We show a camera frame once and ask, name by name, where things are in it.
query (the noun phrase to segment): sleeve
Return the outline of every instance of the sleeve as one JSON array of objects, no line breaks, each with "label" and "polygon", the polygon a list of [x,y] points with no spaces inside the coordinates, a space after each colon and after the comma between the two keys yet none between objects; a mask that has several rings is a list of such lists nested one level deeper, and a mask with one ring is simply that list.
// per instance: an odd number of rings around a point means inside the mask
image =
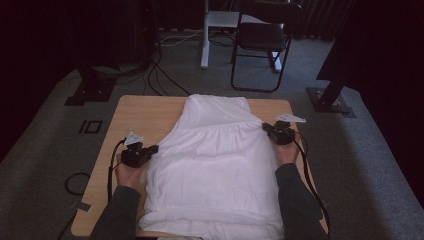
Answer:
[{"label": "sleeve", "polygon": [[90,239],[135,239],[140,193],[118,186],[91,232]]},{"label": "sleeve", "polygon": [[285,239],[328,239],[319,222],[321,209],[302,182],[296,165],[282,165],[275,171],[275,176]]}]

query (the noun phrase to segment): light wood surface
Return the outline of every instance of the light wood surface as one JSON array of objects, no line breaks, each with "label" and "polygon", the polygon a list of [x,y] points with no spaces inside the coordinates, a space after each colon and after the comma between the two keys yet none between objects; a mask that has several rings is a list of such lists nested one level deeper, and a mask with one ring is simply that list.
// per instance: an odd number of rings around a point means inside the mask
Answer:
[{"label": "light wood surface", "polygon": [[[144,147],[158,144],[172,130],[181,116],[186,99],[186,97],[158,96],[123,96],[120,99],[82,199],[82,202],[91,205],[91,208],[87,212],[78,210],[72,225],[72,234],[89,236],[107,205],[107,174],[115,145],[127,137],[130,131],[144,137]],[[275,122],[278,115],[292,113],[290,104],[285,100],[248,99],[248,102],[251,112],[270,124]],[[124,146],[121,145],[117,153],[124,149]],[[302,180],[306,184],[300,157],[297,161],[297,167]],[[114,178],[113,189],[115,187],[116,181]],[[139,204],[135,226],[144,214],[145,197],[146,193],[144,192]],[[321,224],[327,231],[325,222],[321,221]],[[137,236],[160,237],[172,235],[160,232],[145,232],[137,227]]]}]

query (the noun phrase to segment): black controller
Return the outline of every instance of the black controller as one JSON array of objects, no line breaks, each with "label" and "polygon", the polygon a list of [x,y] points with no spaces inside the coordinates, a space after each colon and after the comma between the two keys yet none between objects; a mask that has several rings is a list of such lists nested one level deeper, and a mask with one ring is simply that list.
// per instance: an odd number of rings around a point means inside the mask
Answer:
[{"label": "black controller", "polygon": [[137,142],[127,146],[127,150],[122,151],[121,161],[123,164],[138,168],[152,158],[152,155],[159,151],[158,145],[143,148],[143,143]]},{"label": "black controller", "polygon": [[262,129],[278,145],[286,145],[294,141],[295,131],[290,128],[289,122],[277,121],[274,126],[262,123]]}]

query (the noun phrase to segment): carpeted floor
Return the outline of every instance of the carpeted floor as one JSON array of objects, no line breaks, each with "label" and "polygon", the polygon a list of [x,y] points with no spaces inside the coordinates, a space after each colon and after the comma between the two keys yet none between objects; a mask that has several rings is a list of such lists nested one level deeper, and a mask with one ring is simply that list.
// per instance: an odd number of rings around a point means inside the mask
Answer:
[{"label": "carpeted floor", "polygon": [[[282,86],[274,93],[233,90],[228,47],[211,45],[209,68],[200,69],[202,42],[195,38],[163,47],[159,65],[190,93],[286,99],[295,115],[306,118],[307,123],[298,128],[308,140],[309,163],[330,213],[332,239],[424,239],[423,209],[360,95],[351,89],[342,92],[356,118],[313,109],[306,88],[326,86],[315,77],[331,46],[320,40],[293,41]],[[268,63],[259,61],[263,60],[238,61],[239,79],[264,85],[276,79]],[[56,85],[1,162],[0,239],[58,239],[62,230],[61,239],[80,239],[71,234],[67,223],[81,196],[68,193],[65,181],[75,173],[91,173],[121,96],[156,95],[148,84],[144,89],[147,79],[148,72],[119,78],[108,102],[79,107],[64,106],[81,81],[76,71]],[[150,79],[159,90],[155,71]],[[169,95],[186,96],[160,73],[159,81]],[[98,133],[81,131],[84,121],[101,121]],[[77,177],[71,184],[83,190],[87,180]]]}]

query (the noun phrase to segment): white fabric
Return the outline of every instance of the white fabric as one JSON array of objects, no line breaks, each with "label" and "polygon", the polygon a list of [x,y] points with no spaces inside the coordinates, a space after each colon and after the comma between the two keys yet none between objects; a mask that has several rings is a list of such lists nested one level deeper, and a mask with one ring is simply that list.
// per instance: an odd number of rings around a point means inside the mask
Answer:
[{"label": "white fabric", "polygon": [[274,151],[245,98],[190,96],[147,171],[145,231],[280,239]]}]

